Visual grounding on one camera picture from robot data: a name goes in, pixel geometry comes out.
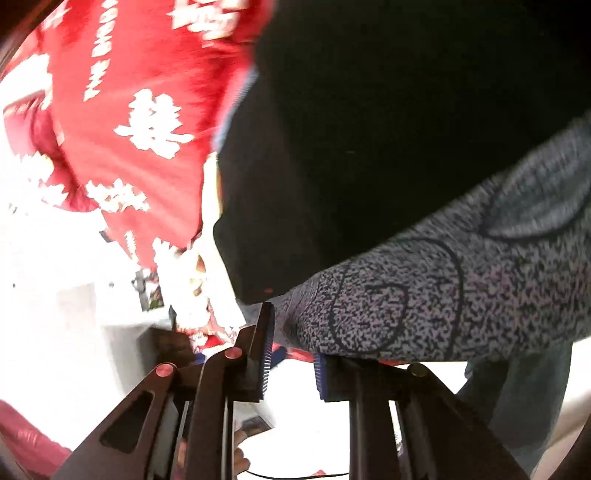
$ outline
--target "black cable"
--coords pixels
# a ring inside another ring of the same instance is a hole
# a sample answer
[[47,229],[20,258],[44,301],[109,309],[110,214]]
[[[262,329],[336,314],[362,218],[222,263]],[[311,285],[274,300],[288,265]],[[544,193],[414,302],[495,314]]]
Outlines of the black cable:
[[276,476],[259,475],[258,473],[252,473],[250,470],[247,470],[246,473],[257,476],[258,478],[266,478],[267,480],[313,480],[314,478],[333,478],[336,476],[349,475],[349,472],[347,472],[347,473],[333,473],[332,475],[311,475],[311,476],[297,476],[295,478],[278,478]]

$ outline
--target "dark gray fabric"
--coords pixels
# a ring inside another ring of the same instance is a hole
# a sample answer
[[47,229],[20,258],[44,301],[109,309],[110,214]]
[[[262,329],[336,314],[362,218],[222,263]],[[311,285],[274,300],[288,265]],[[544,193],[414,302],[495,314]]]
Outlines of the dark gray fabric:
[[274,299],[275,341],[450,361],[511,358],[589,336],[590,193],[586,115],[510,171]]
[[558,420],[569,381],[572,345],[510,361],[468,364],[457,396],[489,426],[528,475],[538,465]]

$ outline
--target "metal bolt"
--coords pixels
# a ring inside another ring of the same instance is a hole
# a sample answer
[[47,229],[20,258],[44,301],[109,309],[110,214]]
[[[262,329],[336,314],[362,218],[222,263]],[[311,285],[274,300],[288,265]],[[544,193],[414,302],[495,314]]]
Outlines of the metal bolt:
[[408,369],[415,377],[426,377],[429,373],[429,369],[423,364],[412,364]]
[[242,349],[237,346],[233,346],[226,350],[224,355],[226,355],[226,358],[229,358],[230,360],[236,360],[242,356]]
[[174,372],[174,366],[172,364],[160,364],[156,367],[156,375],[159,377],[168,377]]

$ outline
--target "black fabric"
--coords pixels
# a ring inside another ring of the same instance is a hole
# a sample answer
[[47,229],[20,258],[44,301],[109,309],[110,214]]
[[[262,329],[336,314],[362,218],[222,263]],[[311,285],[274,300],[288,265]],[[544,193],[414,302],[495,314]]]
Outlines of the black fabric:
[[519,2],[280,0],[219,154],[216,244],[255,303],[384,242],[591,106]]

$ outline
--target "gray speckled fabric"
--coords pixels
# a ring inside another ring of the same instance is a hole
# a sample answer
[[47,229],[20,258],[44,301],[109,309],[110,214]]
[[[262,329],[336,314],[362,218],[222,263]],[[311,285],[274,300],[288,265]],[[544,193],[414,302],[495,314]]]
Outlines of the gray speckled fabric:
[[589,336],[590,193],[591,114],[415,227],[274,299],[275,341],[451,361]]

